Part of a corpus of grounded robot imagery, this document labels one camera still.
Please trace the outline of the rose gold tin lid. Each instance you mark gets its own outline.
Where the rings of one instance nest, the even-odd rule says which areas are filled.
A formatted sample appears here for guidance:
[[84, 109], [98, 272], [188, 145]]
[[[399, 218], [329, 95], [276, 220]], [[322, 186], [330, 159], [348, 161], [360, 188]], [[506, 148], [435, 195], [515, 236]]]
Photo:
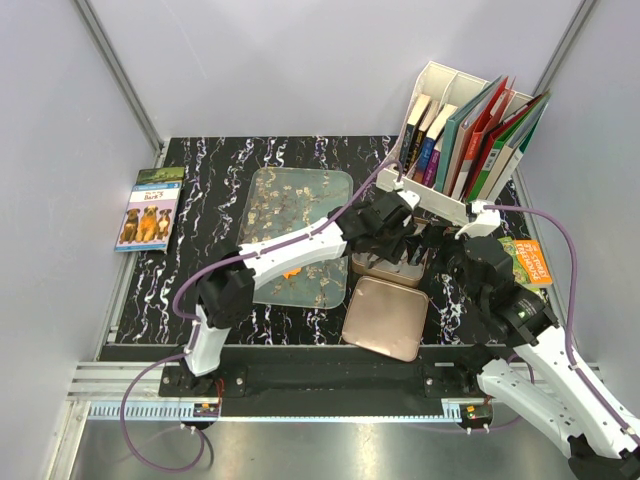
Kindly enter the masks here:
[[428, 296], [374, 277], [361, 277], [343, 323], [344, 342], [403, 362], [418, 356]]

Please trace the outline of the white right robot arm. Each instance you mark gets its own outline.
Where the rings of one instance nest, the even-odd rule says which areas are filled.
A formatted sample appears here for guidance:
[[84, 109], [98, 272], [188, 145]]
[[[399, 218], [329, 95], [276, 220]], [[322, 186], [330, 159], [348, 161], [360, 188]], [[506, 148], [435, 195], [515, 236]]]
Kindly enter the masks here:
[[412, 261], [435, 250], [432, 267], [472, 300], [483, 326], [536, 370], [551, 394], [522, 381], [506, 360], [474, 345], [445, 375], [466, 396], [500, 400], [551, 440], [578, 479], [636, 479], [639, 420], [581, 359], [551, 308], [516, 281], [513, 259], [492, 237], [463, 239], [444, 226], [426, 227]]

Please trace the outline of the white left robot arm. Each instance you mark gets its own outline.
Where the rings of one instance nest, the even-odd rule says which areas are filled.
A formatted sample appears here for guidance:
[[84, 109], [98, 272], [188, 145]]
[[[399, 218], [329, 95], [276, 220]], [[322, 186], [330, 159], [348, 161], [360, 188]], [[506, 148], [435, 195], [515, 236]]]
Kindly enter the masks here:
[[232, 328], [246, 319], [254, 295], [270, 281], [311, 264], [351, 254], [372, 254], [391, 263], [416, 231], [420, 196], [404, 189], [333, 210], [312, 225], [271, 240], [220, 246], [221, 259], [196, 282], [195, 325], [185, 348], [181, 384], [196, 396], [215, 386], [221, 351]]

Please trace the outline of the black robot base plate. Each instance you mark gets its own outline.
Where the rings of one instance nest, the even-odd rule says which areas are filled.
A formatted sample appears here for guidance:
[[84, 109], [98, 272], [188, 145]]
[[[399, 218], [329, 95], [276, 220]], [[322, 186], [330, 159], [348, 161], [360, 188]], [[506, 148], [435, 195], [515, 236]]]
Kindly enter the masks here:
[[197, 377], [183, 360], [161, 373], [159, 394], [222, 396], [228, 418], [442, 416], [444, 400], [485, 398], [461, 363], [472, 347], [427, 346], [412, 362], [357, 347], [226, 346], [217, 370]]

